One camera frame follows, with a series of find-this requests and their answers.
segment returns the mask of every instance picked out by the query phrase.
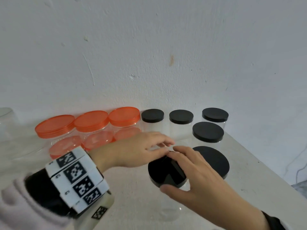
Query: matte black lid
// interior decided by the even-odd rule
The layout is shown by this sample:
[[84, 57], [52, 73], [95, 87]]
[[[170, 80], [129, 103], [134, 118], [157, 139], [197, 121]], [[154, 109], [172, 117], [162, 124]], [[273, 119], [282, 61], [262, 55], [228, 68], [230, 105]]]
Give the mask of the matte black lid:
[[229, 172], [229, 162], [227, 158], [214, 148], [206, 146], [198, 146], [193, 148], [199, 151], [208, 164], [225, 179]]
[[163, 119], [164, 112], [159, 109], [148, 109], [142, 113], [142, 120], [146, 123], [158, 123]]
[[207, 143], [216, 143], [223, 139], [224, 130], [219, 125], [199, 122], [193, 125], [192, 133], [196, 139]]
[[228, 120], [229, 114], [227, 113], [227, 111], [224, 111], [222, 109], [211, 107], [203, 109], [202, 116], [205, 120], [215, 123], [222, 123]]
[[187, 177], [178, 163], [168, 156], [150, 162], [148, 164], [148, 173], [151, 181], [157, 187], [163, 184], [170, 184], [180, 188], [187, 181]]
[[176, 124], [188, 124], [193, 122], [194, 115], [188, 110], [173, 110], [169, 114], [171, 122]]

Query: white wall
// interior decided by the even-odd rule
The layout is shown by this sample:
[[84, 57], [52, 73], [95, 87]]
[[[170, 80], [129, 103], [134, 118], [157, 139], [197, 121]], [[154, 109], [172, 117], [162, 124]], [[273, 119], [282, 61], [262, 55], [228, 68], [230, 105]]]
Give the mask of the white wall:
[[224, 108], [226, 130], [293, 184], [307, 162], [306, 6], [0, 0], [0, 106], [23, 123], [123, 105], [186, 108], [197, 119]]

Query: orange lid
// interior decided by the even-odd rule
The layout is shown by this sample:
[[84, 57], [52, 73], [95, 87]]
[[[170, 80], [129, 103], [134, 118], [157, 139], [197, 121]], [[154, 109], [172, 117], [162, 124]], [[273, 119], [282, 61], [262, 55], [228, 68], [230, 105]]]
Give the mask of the orange lid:
[[108, 113], [102, 110], [86, 112], [75, 120], [75, 127], [80, 132], [92, 132], [108, 125]]
[[80, 136], [74, 135], [71, 137], [67, 137], [64, 139], [61, 139], [60, 141], [56, 142], [50, 149], [49, 154], [52, 159], [56, 159], [71, 150], [73, 150], [76, 147], [81, 146], [82, 140]]
[[139, 134], [140, 132], [141, 130], [138, 127], [120, 129], [118, 132], [114, 134], [114, 139], [121, 140], [121, 139], [130, 138], [134, 135]]
[[83, 142], [84, 149], [90, 151], [91, 149], [101, 147], [107, 143], [111, 143], [113, 139], [113, 133], [110, 131], [101, 131], [90, 135]]
[[110, 123], [116, 127], [128, 127], [140, 120], [139, 109], [131, 106], [121, 107], [109, 114]]
[[35, 127], [35, 131], [40, 138], [54, 138], [74, 129], [74, 120], [75, 117], [73, 115], [54, 116], [39, 123]]

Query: person's right hand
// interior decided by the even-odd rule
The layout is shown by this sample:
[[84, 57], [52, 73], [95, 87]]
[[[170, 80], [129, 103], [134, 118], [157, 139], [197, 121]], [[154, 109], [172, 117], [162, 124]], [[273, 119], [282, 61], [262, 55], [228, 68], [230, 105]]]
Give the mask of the person's right hand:
[[190, 191], [162, 185], [161, 192], [213, 224], [227, 230], [269, 230], [263, 213], [241, 198], [190, 147], [174, 146], [168, 157], [176, 160], [190, 181]]

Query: sleeve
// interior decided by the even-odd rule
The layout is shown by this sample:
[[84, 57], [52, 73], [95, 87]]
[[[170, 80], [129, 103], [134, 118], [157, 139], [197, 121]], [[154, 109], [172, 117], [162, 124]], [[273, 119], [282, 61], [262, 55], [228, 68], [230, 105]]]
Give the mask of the sleeve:
[[25, 179], [27, 178], [14, 180], [1, 192], [0, 230], [61, 230], [66, 228], [70, 219], [49, 211], [34, 200], [25, 186]]
[[271, 217], [267, 213], [263, 212], [267, 222], [269, 223], [271, 230], [291, 230], [291, 228], [276, 217]]

